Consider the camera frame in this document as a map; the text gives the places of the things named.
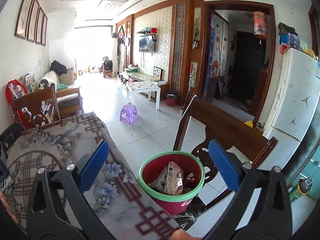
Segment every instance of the sticker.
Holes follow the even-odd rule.
[[[317,67],[317,79],[320,79],[320,62],[318,62],[318,67]]]

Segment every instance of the snack wrapper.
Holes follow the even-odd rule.
[[[164,186],[165,186],[165,181],[167,178],[167,173],[168,173],[168,166],[165,166],[158,178],[154,181],[148,184],[150,188],[153,190],[158,189],[156,191],[159,191],[160,193],[164,192]]]
[[[183,189],[183,170],[174,162],[169,162],[164,193],[180,195]]]

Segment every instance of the wallpaper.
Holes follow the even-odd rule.
[[[166,7],[134,19],[133,63],[138,64],[139,72],[153,76],[153,67],[163,69],[162,80],[168,81],[170,39],[171,39],[172,6]],[[154,54],[139,52],[139,37],[137,32],[146,27],[157,28],[156,51]]]

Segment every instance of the refrigerator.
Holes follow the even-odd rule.
[[[290,48],[284,54],[276,98],[263,135],[279,141],[259,167],[283,168],[305,136],[320,95],[320,62]]]

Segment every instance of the red lantern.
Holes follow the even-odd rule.
[[[267,39],[267,21],[266,15],[262,12],[253,13],[254,36],[261,40]]]

